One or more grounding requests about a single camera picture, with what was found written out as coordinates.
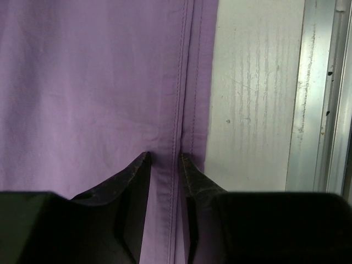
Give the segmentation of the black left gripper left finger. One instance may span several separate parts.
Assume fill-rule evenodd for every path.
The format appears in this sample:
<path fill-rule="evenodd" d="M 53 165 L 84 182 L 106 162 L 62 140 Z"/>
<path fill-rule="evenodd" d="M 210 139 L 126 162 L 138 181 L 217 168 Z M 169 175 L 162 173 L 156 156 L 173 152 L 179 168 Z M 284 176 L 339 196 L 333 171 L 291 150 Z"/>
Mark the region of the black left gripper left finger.
<path fill-rule="evenodd" d="M 66 199 L 53 192 L 1 192 L 1 263 L 138 263 L 151 155 Z"/>

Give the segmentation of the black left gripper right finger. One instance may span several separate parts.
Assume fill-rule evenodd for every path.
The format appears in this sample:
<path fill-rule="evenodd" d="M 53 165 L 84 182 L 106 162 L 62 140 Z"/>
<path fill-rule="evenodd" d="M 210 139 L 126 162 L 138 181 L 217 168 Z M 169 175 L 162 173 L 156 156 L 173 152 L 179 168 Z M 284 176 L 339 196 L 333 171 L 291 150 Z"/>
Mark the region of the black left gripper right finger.
<path fill-rule="evenodd" d="M 351 263 L 351 206 L 320 192 L 230 192 L 180 155 L 188 263 Z"/>

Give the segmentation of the purple trousers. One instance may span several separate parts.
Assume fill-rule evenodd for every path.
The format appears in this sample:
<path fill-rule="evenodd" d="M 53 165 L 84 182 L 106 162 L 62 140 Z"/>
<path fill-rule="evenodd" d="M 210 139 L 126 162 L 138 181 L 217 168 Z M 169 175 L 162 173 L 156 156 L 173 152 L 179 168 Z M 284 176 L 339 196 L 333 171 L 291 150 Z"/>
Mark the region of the purple trousers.
<path fill-rule="evenodd" d="M 217 1 L 1 1 L 1 189 L 65 197 L 152 153 L 141 263 L 185 263 L 178 157 L 204 166 Z"/>

